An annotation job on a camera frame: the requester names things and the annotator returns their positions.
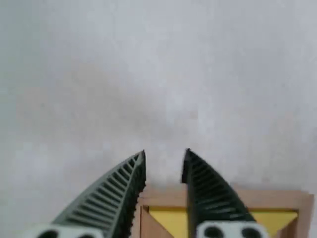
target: wooden frame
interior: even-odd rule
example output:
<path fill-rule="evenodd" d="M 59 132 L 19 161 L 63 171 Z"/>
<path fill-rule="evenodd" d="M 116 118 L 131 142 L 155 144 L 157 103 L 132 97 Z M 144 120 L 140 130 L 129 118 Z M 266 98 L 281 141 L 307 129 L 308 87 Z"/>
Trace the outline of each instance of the wooden frame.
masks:
<path fill-rule="evenodd" d="M 298 190 L 248 190 L 233 186 L 244 204 L 251 209 L 292 210 L 298 217 L 279 232 L 276 238 L 308 238 L 311 223 L 314 196 Z M 142 236 L 142 210 L 149 206 L 181 207 L 187 206 L 187 186 L 180 184 L 168 188 L 155 188 L 147 185 L 140 194 L 132 238 Z"/>

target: white surface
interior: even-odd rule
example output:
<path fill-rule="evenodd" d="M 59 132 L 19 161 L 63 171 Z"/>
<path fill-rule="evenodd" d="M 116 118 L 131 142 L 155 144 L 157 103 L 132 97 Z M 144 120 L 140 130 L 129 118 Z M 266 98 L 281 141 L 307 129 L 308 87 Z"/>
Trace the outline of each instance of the white surface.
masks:
<path fill-rule="evenodd" d="M 0 2 L 0 233 L 51 221 L 145 149 L 229 181 L 316 193 L 313 0 Z M 311 237 L 317 236 L 316 220 Z"/>

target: bolt hole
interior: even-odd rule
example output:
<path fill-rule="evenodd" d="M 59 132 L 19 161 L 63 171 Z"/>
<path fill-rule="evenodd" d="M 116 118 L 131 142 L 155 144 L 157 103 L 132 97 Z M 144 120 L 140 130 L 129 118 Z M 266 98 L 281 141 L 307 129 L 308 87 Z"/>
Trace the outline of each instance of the bolt hole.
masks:
<path fill-rule="evenodd" d="M 223 233 L 218 227 L 208 227 L 205 236 L 209 238 L 223 238 Z"/>
<path fill-rule="evenodd" d="M 79 238 L 94 238 L 93 235 L 82 235 Z"/>
<path fill-rule="evenodd" d="M 38 238 L 57 238 L 58 232 L 54 230 L 45 231 Z"/>
<path fill-rule="evenodd" d="M 254 228 L 244 228 L 242 230 L 242 236 L 244 238 L 261 238 L 261 233 Z"/>

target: yellow panel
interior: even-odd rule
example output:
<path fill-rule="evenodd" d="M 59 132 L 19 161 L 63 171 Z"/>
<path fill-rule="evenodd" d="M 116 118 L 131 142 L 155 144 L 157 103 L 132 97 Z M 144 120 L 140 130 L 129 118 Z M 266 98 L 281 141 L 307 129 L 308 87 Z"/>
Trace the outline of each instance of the yellow panel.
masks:
<path fill-rule="evenodd" d="M 187 238 L 187 213 L 185 208 L 150 207 L 149 213 L 175 238 Z M 256 221 L 266 227 L 270 236 L 297 217 L 291 211 L 252 211 Z"/>

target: gray background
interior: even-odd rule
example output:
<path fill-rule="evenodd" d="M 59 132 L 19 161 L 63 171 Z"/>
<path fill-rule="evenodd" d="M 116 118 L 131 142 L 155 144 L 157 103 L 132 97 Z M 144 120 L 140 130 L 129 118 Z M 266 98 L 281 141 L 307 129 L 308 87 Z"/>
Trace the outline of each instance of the gray background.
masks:
<path fill-rule="evenodd" d="M 316 11 L 2 0 L 1 237 L 51 221 L 141 149 L 150 182 L 178 182 L 191 147 L 230 182 L 316 193 Z"/>

